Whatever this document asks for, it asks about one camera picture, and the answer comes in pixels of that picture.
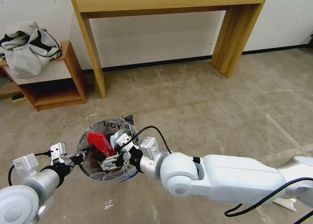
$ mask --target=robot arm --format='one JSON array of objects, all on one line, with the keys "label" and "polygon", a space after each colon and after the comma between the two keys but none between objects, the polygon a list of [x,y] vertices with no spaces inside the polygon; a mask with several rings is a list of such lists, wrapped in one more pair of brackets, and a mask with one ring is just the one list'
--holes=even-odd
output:
[{"label": "robot arm", "polygon": [[[217,202],[254,204],[278,187],[295,179],[309,177],[282,189],[277,197],[295,197],[313,207],[313,158],[293,157],[285,164],[268,167],[254,159],[222,155],[203,158],[160,151],[155,138],[147,137],[137,147],[124,132],[111,136],[117,155],[106,158],[100,165],[106,170],[131,164],[141,173],[155,179],[174,196],[203,195]],[[0,223],[35,224],[51,206],[52,194],[75,165],[84,162],[85,153],[66,157],[65,146],[51,147],[52,163],[37,172],[34,154],[13,161],[21,184],[0,190]]]},{"label": "robot arm", "polygon": [[73,167],[84,162],[85,153],[66,157],[64,143],[50,147],[45,155],[51,156],[51,165],[36,171],[38,162],[34,154],[17,158],[14,167],[21,178],[20,184],[0,190],[0,223],[36,224],[52,206],[55,189],[69,175]]},{"label": "robot arm", "polygon": [[[190,157],[176,152],[160,151],[155,138],[147,137],[139,149],[123,134],[115,142],[130,152],[130,163],[137,170],[163,184],[174,196],[203,195],[217,202],[255,204],[277,188],[295,179],[313,178],[313,158],[293,157],[285,164],[268,167],[246,157],[206,155]],[[275,198],[298,198],[313,207],[313,182],[300,181],[283,189]]]}]

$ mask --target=grey cloth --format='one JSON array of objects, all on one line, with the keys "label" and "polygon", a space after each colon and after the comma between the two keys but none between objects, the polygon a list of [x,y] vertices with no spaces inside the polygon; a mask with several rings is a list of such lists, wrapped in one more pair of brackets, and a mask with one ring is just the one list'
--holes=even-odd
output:
[{"label": "grey cloth", "polygon": [[0,40],[0,58],[6,58],[17,78],[31,78],[40,73],[51,59],[62,55],[61,43],[36,22],[9,25]]}]

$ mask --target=black cable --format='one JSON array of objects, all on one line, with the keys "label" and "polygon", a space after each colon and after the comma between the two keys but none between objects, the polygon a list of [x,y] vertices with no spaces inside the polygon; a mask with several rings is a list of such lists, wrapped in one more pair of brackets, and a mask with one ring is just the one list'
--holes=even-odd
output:
[{"label": "black cable", "polygon": [[294,224],[300,224],[301,222],[307,220],[309,217],[313,215],[313,210],[309,212],[308,214],[304,215],[302,218],[300,218],[298,221],[296,221]]},{"label": "black cable", "polygon": [[164,142],[164,144],[165,144],[166,149],[169,151],[170,154],[172,154],[172,152],[171,152],[171,150],[169,149],[169,147],[168,147],[168,145],[167,145],[167,143],[166,143],[166,141],[165,141],[165,139],[164,139],[164,137],[163,137],[161,131],[160,131],[157,127],[155,127],[155,126],[147,126],[147,127],[143,128],[143,129],[140,130],[138,133],[136,133],[127,143],[125,143],[123,146],[121,146],[120,148],[123,148],[123,147],[125,147],[126,145],[130,144],[130,142],[132,142],[136,137],[138,137],[139,134],[141,134],[143,131],[145,131],[146,129],[149,129],[149,128],[153,128],[153,129],[156,129],[156,130],[158,131],[158,133],[160,134],[160,136],[161,136],[161,138],[162,138],[162,140],[163,140],[163,142]]},{"label": "black cable", "polygon": [[11,174],[12,174],[13,169],[14,169],[14,165],[12,165],[12,167],[10,168],[9,173],[7,175],[7,181],[9,182],[9,186],[12,186]]},{"label": "black cable", "polygon": [[[272,198],[274,195],[276,195],[277,193],[281,192],[283,189],[285,189],[286,187],[294,184],[294,183],[297,183],[297,182],[300,182],[300,181],[313,181],[313,178],[309,178],[309,177],[303,177],[303,178],[297,178],[297,179],[294,179],[290,182],[287,182],[285,183],[284,185],[282,185],[281,187],[279,187],[278,189],[276,189],[275,191],[273,191],[272,193],[270,193],[269,195],[265,196],[263,199],[261,199],[259,202],[255,203],[254,205],[250,206],[249,208],[247,209],[244,209],[242,211],[239,211],[239,212],[236,212],[236,213],[233,213],[233,214],[229,214],[230,212],[233,212],[235,210],[237,210],[238,208],[240,208],[242,206],[242,204],[239,204],[237,205],[236,207],[230,209],[230,210],[227,210],[224,214],[226,217],[236,217],[236,216],[239,216],[239,215],[242,215],[242,214],[246,214],[248,212],[250,212],[251,210],[259,207],[261,204],[263,204],[264,202],[266,202],[268,199]],[[297,222],[295,222],[294,224],[299,224],[301,222],[303,222],[304,220],[306,220],[307,218],[309,218],[310,216],[313,215],[313,211],[311,211],[310,213],[308,213],[307,215],[303,216],[301,219],[299,219]]]},{"label": "black cable", "polygon": [[[51,156],[51,151],[48,150],[46,152],[42,152],[42,153],[37,153],[37,154],[34,154],[35,156]],[[9,169],[9,173],[7,175],[7,181],[9,183],[9,186],[12,186],[12,180],[11,180],[11,175],[12,175],[12,171],[14,169],[14,165],[12,165],[12,167]]]}]

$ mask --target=red snack package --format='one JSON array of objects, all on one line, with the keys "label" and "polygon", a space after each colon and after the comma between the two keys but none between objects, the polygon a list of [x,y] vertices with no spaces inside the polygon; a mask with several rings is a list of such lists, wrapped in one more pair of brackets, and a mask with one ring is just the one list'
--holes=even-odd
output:
[{"label": "red snack package", "polygon": [[88,132],[87,141],[89,144],[95,145],[95,147],[100,150],[106,157],[110,157],[116,154],[108,140],[104,137],[103,133],[94,134]]}]

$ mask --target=wooden table leg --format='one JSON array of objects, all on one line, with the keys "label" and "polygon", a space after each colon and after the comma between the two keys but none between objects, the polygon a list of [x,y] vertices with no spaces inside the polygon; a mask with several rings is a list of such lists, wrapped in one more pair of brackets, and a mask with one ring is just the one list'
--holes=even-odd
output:
[{"label": "wooden table leg", "polygon": [[231,78],[263,4],[229,6],[211,59],[211,64]]},{"label": "wooden table leg", "polygon": [[99,59],[99,54],[97,51],[94,35],[91,30],[89,18],[86,13],[80,13],[79,9],[77,7],[76,0],[72,0],[73,8],[77,17],[77,21],[79,24],[79,27],[82,32],[82,36],[85,41],[85,45],[88,51],[88,55],[90,58],[90,62],[92,65],[92,68],[94,70],[96,80],[99,86],[99,90],[101,93],[102,98],[105,98],[105,87],[104,87],[104,76],[103,71]]}]

